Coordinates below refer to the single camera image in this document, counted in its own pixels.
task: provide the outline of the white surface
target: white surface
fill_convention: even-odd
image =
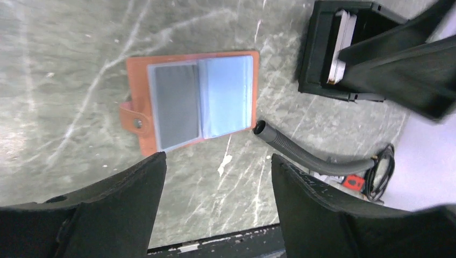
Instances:
[[[336,84],[344,77],[345,63],[338,59],[339,53],[342,49],[350,46],[352,43],[353,32],[355,30],[356,15],[351,15],[345,10],[336,13],[336,16],[341,16],[339,32],[337,34],[336,46],[332,56],[331,68],[327,83]]]
[[[456,203],[456,116],[436,125],[411,115],[395,159],[385,206],[411,211]]]

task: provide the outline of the marble floor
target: marble floor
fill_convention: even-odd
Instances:
[[[412,17],[429,0],[379,2]],[[297,92],[296,52],[312,7],[310,0],[0,0],[0,205],[43,202],[143,158],[118,119],[129,97],[129,56],[257,49],[260,118],[320,157],[370,156],[396,143],[408,118],[396,104]],[[272,153],[251,132],[169,153],[150,247],[276,223]]]

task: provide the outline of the black plastic tray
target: black plastic tray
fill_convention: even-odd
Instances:
[[[297,78],[298,91],[316,94],[343,101],[366,99],[381,102],[381,95],[349,88],[340,81],[326,83],[326,78],[334,53],[337,28],[334,28],[334,16],[339,10],[346,10],[357,15],[352,44],[377,36],[407,21],[382,5],[362,1],[316,1],[310,18],[307,39],[302,42]]]

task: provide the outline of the black cable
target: black cable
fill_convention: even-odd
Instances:
[[[375,177],[379,172],[379,164],[382,160],[389,160],[388,167],[383,174],[380,183],[374,185]],[[389,144],[384,150],[382,150],[377,156],[373,157],[375,161],[375,165],[373,168],[368,169],[364,174],[364,189],[362,193],[367,197],[367,199],[371,202],[376,202],[379,200],[382,195],[384,194],[386,187],[388,186],[388,182],[393,176],[394,172],[394,145]]]

